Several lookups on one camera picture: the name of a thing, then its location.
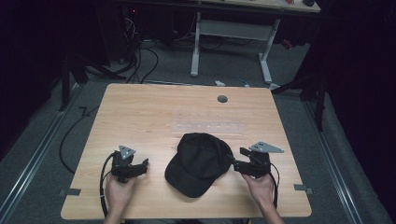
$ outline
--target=black baseball cap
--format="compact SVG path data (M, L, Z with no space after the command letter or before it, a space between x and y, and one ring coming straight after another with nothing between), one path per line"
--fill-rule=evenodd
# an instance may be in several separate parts
M209 133L185 133L177 154L165 170L165 179L190 198L202 196L231 166L230 147Z

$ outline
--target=wooden table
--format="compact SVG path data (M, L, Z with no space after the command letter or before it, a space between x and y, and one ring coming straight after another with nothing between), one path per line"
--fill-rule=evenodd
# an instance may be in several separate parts
M220 103L218 96L228 98ZM311 214L272 93L263 88L110 84L82 153L62 217L103 218L99 178L105 159L119 145L137 152L133 164L149 159L148 172L138 177L126 218L260 217L248 186L233 167L200 198L191 199L164 178L184 133L211 133L224 140L237 160L240 147L264 141L285 150L270 154L280 172L278 211L282 217Z

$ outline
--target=cap brim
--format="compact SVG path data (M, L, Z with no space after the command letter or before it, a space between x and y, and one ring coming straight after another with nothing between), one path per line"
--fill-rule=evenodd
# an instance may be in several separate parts
M182 166L176 154L166 167L165 179L170 185L187 197L201 197L216 180L216 178L196 178L189 175L181 167Z

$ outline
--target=hand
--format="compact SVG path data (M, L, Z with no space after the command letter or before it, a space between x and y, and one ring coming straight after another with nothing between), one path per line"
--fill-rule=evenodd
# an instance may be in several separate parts
M265 175L256 179L254 179L250 175L242 175L242 177L244 177L244 179L247 181L250 194L253 197L254 201L256 201L256 203L273 202L274 182L271 176Z
M247 181L250 194L260 207L265 223L284 223L273 203L274 181L271 176L265 175L254 179L250 175L242 174L242 177Z
M124 210L131 200L136 179L137 177L134 177L126 184L122 184L117 180L116 176L108 174L105 195L109 209L105 223L120 223Z

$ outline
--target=gray carpet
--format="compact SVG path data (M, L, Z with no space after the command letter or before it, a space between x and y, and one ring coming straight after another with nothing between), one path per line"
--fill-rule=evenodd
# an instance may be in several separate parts
M255 51L260 44L260 42L255 42L245 45L244 48ZM153 46L153 43L145 45L149 47ZM205 45L208 49L215 46L216 43ZM306 45L288 50L282 46L273 46L268 63L275 84L285 84L293 79L308 48L309 46ZM226 86L244 86L246 82L252 87L268 87L263 83L256 53L251 53L249 50L248 53L240 49L233 51L236 49L235 44L223 44L216 50L208 49L201 51L199 76L191 78L191 46L168 47L158 43L152 50L158 54L159 63L146 81L215 85L215 80L219 80ZM156 63L153 53L148 50L141 52L142 64L137 73L140 78ZM90 81L83 88L80 87L82 90L80 95L65 115L59 131L49 145L45 159L7 223L102 223L102 220L67 221L61 218L64 198L59 196L59 192L70 186L73 176L60 162L59 147L67 131L81 118L83 109L80 107L84 106L91 110L98 106L106 86L112 82L120 81L90 76ZM304 103L295 93L296 91L288 91L275 95L275 100L302 180L313 190L313 194L308 195L313 213L305 218L286 218L286 223L349 223L337 188L323 159L316 129L306 113ZM7 198L24 167L34 155L46 130L57 116L60 105L61 85L58 84L53 90L52 97L33 115L19 141L1 161L1 202ZM94 118L95 113L84 118L64 140L64 160L73 170L77 168ZM323 134L350 188L354 202L359 208L362 223L391 223L388 214L376 198L370 182L356 161L328 98L323 127ZM262 223L262 220L254 219L254 222Z

